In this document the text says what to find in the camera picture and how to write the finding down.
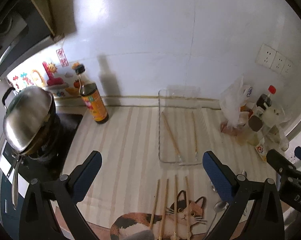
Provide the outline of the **pink sponge block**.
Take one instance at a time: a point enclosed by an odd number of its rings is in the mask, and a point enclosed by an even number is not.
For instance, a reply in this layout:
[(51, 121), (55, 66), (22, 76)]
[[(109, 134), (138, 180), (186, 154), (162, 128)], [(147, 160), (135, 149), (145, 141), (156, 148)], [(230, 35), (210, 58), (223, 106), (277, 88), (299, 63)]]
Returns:
[(238, 129), (233, 126), (229, 126), (227, 121), (224, 121), (220, 124), (221, 133), (228, 134), (230, 136), (236, 136), (238, 134)]

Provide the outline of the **steel wok with lid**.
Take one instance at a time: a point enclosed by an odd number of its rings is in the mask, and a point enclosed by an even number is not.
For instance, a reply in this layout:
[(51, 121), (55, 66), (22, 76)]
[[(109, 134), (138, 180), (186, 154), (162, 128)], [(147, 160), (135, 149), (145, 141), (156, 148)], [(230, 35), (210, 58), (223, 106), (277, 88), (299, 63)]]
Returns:
[(6, 110), (3, 119), (3, 132), (6, 141), (16, 155), (14, 164), (8, 175), (13, 174), (12, 205), (18, 207), (18, 170), (22, 159), (35, 153), (44, 144), (49, 130), (54, 124), (56, 110), (54, 97), (51, 92), (38, 86), (29, 86), (18, 92), (6, 105), (8, 95), (15, 90), (7, 89), (2, 97)]

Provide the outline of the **white red seasoning packet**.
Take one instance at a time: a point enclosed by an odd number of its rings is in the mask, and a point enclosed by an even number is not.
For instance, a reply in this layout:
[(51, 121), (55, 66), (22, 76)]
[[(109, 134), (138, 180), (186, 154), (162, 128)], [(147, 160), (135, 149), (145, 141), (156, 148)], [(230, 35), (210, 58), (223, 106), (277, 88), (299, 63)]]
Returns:
[(266, 162), (267, 161), (267, 147), (265, 146), (265, 142), (259, 142), (256, 146), (255, 146), (255, 150), (257, 152), (257, 154), (259, 155), (259, 157)]

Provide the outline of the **white wall socket panel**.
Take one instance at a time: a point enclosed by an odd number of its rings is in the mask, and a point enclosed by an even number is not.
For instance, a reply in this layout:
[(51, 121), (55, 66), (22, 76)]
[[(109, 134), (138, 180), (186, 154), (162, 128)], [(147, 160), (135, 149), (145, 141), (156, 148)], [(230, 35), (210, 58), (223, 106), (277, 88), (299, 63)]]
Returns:
[(255, 62), (284, 77), (288, 77), (293, 74), (293, 62), (264, 43), (260, 47)]

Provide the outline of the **range hood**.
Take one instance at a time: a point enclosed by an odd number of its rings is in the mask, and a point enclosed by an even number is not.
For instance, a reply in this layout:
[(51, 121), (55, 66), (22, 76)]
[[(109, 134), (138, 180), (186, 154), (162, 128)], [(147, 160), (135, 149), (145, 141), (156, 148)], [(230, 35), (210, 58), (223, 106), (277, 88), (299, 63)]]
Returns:
[(0, 80), (26, 59), (54, 43), (47, 0), (19, 0), (0, 24)]

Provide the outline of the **colourful wall sticker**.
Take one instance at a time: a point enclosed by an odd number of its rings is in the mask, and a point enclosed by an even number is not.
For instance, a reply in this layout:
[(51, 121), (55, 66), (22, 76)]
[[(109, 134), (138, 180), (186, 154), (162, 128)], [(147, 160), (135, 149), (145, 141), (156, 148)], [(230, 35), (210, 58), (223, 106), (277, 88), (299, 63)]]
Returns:
[(14, 68), (7, 80), (17, 92), (37, 86), (51, 92), (55, 98), (79, 96), (78, 76), (63, 48), (50, 47), (31, 56)]

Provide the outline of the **red cap vinegar bottle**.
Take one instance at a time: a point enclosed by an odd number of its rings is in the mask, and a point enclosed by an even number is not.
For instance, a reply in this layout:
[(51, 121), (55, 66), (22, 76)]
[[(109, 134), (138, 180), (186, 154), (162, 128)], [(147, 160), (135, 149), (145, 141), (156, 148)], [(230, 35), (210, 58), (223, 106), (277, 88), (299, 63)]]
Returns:
[(268, 92), (266, 94), (261, 94), (256, 102), (256, 108), (263, 111), (267, 110), (273, 103), (274, 95), (276, 93), (276, 88), (273, 85), (268, 87)]

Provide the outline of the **steel spoon large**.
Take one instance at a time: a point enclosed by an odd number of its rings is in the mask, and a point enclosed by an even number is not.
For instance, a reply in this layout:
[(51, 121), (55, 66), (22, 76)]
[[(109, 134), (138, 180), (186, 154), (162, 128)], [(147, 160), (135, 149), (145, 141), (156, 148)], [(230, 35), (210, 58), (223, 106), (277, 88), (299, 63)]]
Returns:
[(217, 215), (219, 213), (221, 213), (221, 212), (224, 212), (228, 208), (228, 205), (229, 205), (229, 203), (225, 202), (225, 201), (220, 201), (220, 202), (217, 202), (215, 204), (215, 206), (214, 206), (214, 212), (215, 212), (215, 214), (214, 214), (213, 220), (210, 223), (210, 226), (209, 226), (209, 228), (208, 228), (208, 230), (206, 232), (206, 236), (208, 236), (208, 234), (209, 234), (209, 232), (210, 232), (210, 230), (211, 230), (211, 228), (212, 228), (212, 226), (214, 224), (214, 221), (215, 221)]

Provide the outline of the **dark soy sauce bottle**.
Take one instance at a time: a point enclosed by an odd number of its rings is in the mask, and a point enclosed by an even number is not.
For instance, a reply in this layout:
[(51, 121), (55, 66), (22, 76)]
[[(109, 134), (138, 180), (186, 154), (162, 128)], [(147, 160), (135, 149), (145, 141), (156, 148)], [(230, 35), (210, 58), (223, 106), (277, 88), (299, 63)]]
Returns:
[(99, 94), (96, 83), (88, 78), (83, 64), (78, 64), (74, 70), (78, 76), (80, 96), (94, 121), (98, 124), (107, 122), (109, 114)]

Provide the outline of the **clear plastic bag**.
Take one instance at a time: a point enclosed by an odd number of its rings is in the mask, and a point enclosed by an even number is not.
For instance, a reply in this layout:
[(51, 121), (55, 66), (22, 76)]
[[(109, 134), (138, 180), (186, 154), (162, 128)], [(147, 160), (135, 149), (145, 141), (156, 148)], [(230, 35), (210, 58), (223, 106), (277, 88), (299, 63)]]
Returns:
[(219, 105), (227, 120), (227, 128), (237, 128), (240, 119), (240, 108), (247, 98), (250, 85), (244, 83), (244, 76), (238, 77), (222, 94)]

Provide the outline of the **cat print table mat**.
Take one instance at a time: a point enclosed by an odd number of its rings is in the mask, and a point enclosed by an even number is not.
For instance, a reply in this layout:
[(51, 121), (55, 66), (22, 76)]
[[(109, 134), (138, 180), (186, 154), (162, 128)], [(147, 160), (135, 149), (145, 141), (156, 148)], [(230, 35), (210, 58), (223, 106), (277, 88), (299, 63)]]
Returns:
[[(169, 179), (167, 205), (174, 199), (174, 175), (178, 190), (186, 190), (190, 200), (206, 198), (204, 224), (192, 227), (192, 238), (202, 239), (214, 217), (219, 197), (212, 191), (202, 165), (163, 164), (158, 157), (158, 109), (155, 107), (111, 107), (109, 121), (98, 125), (85, 113), (70, 147), (63, 172), (81, 164), (93, 150), (102, 154), (102, 167), (78, 209), (100, 239), (110, 239), (110, 228), (121, 215), (152, 213), (157, 180), (160, 188), (156, 214), (162, 213), (166, 179)], [(253, 146), (239, 145), (219, 131), (223, 114), (204, 108), (202, 121), (208, 133), (201, 135), (202, 150), (211, 150), (234, 173), (246, 172), (249, 180), (275, 178), (275, 171), (257, 155)]]

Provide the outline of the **clear plastic seasoning jar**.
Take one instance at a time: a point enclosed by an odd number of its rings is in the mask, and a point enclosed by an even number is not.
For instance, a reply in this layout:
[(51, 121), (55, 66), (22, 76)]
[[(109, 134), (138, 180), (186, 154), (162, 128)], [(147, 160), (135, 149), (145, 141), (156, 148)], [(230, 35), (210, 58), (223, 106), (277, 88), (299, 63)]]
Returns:
[(282, 118), (282, 111), (275, 107), (268, 107), (263, 109), (262, 107), (255, 107), (253, 114), (249, 118), (248, 124), (255, 132), (262, 130), (268, 132), (275, 125), (279, 124)]

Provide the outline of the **clear plastic utensil tray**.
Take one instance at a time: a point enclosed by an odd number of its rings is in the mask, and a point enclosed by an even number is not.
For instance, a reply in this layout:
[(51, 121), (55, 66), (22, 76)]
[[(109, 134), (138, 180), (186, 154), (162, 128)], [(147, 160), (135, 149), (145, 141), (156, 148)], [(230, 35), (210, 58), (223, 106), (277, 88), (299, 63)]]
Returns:
[[(201, 118), (201, 108), (198, 102), (200, 89), (197, 87), (169, 86), (158, 92), (158, 126), (159, 126), (159, 161), (163, 164), (178, 166), (196, 166), (201, 163), (202, 143), (200, 138), (204, 132)], [(164, 125), (164, 112), (174, 138), (178, 144), (183, 162), (180, 163), (174, 151), (169, 133)], [(195, 140), (192, 121), (192, 112), (195, 114), (198, 160), (195, 160)]]

